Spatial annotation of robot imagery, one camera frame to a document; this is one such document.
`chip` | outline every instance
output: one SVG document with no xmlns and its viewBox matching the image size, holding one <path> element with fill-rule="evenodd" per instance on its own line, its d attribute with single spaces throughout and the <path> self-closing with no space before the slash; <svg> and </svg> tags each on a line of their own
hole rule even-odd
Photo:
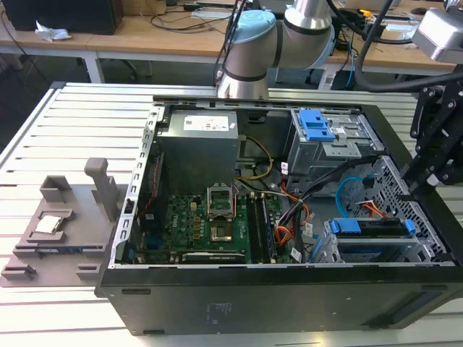
<svg viewBox="0 0 463 347">
<path fill-rule="evenodd" d="M 226 220 L 211 222 L 211 242 L 232 242 L 233 223 Z"/>
</svg>

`computer tower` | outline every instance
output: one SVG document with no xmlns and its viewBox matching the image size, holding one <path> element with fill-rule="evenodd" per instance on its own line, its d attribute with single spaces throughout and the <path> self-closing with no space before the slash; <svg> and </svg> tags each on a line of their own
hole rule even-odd
<svg viewBox="0 0 463 347">
<path fill-rule="evenodd" d="M 46 27 L 78 33 L 112 35 L 122 21 L 122 0 L 4 0 L 9 20 L 16 30 Z"/>
</svg>

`desk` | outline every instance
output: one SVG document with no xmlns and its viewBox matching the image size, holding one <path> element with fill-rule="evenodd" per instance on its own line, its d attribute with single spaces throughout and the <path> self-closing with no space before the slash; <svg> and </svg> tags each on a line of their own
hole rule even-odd
<svg viewBox="0 0 463 347">
<path fill-rule="evenodd" d="M 101 156 L 117 183 L 129 182 L 152 97 L 166 94 L 213 96 L 214 89 L 67 83 L 46 93 L 0 155 L 0 269 L 38 206 L 45 176 L 64 174 L 70 184 L 92 184 L 83 166 L 90 156 Z M 271 89 L 270 97 L 377 105 L 407 148 L 414 147 L 408 129 L 416 100 L 407 94 Z M 439 192 L 461 218 L 463 188 Z M 91 287 L 0 288 L 0 320 L 0 346 L 445 347 L 463 341 L 463 299 L 403 330 L 135 338 Z"/>
<path fill-rule="evenodd" d="M 441 3 L 402 0 L 397 8 L 410 11 L 415 7 L 441 7 Z M 175 20 L 186 13 L 171 13 L 163 18 Z M 201 23 L 201 19 L 187 18 L 175 23 L 188 26 Z M 99 59 L 134 59 L 144 61 L 183 61 L 213 63 L 223 42 L 223 34 L 217 31 L 196 34 L 171 33 L 153 27 L 147 18 L 126 16 L 114 35 L 92 35 L 71 33 L 72 39 L 49 43 L 41 40 L 33 32 L 16 32 L 7 23 L 10 32 L 24 50 L 31 55 L 74 56 L 83 58 L 87 64 L 91 82 L 102 83 L 104 76 Z M 213 24 L 224 31 L 226 22 Z M 362 47 L 362 39 L 354 40 L 357 50 Z M 13 40 L 0 25 L 0 52 L 21 54 Z M 336 51 L 321 68 L 325 70 L 319 89 L 329 89 L 336 73 L 346 59 L 347 52 Z M 452 64 L 441 64 L 429 59 L 418 49 L 406 50 L 401 46 L 373 44 L 365 59 L 366 72 L 386 72 L 397 74 L 442 74 L 454 68 Z"/>
</svg>

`small circuit board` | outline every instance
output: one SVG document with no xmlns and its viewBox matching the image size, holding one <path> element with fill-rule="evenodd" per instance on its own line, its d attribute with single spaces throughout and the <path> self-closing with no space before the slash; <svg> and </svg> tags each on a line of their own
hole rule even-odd
<svg viewBox="0 0 463 347">
<path fill-rule="evenodd" d="M 234 218 L 208 217 L 206 194 L 170 195 L 166 211 L 164 231 L 159 236 L 145 235 L 145 247 L 149 250 L 178 252 L 235 253 L 251 261 L 250 230 L 248 228 L 247 199 L 237 195 L 233 199 Z M 228 197 L 214 197 L 214 208 L 229 208 Z M 274 226 L 281 215 L 279 201 L 267 197 L 268 216 Z"/>
</svg>

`floor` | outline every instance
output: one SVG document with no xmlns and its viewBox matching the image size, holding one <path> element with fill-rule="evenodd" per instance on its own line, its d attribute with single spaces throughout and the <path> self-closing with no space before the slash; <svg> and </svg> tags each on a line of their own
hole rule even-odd
<svg viewBox="0 0 463 347">
<path fill-rule="evenodd" d="M 21 57 L 23 68 L 14 71 L 6 68 L 4 56 L 0 55 L 0 152 L 13 138 L 16 131 L 35 108 L 38 101 L 53 81 L 88 82 L 85 65 L 74 58 L 30 56 Z M 39 75 L 31 61 L 42 71 L 46 81 Z M 138 81 L 129 79 L 131 71 L 117 60 L 104 60 L 103 73 L 108 83 L 140 83 L 160 85 L 211 85 L 212 65 L 197 63 L 174 63 L 156 61 L 152 63 L 153 75 L 149 76 L 146 61 L 132 61 L 137 68 Z M 312 84 L 305 83 L 307 72 L 285 69 L 282 83 L 275 83 L 275 69 L 268 73 L 269 87 L 316 89 L 320 72 L 312 74 Z M 334 89 L 343 88 L 348 72 L 338 74 Z"/>
</svg>

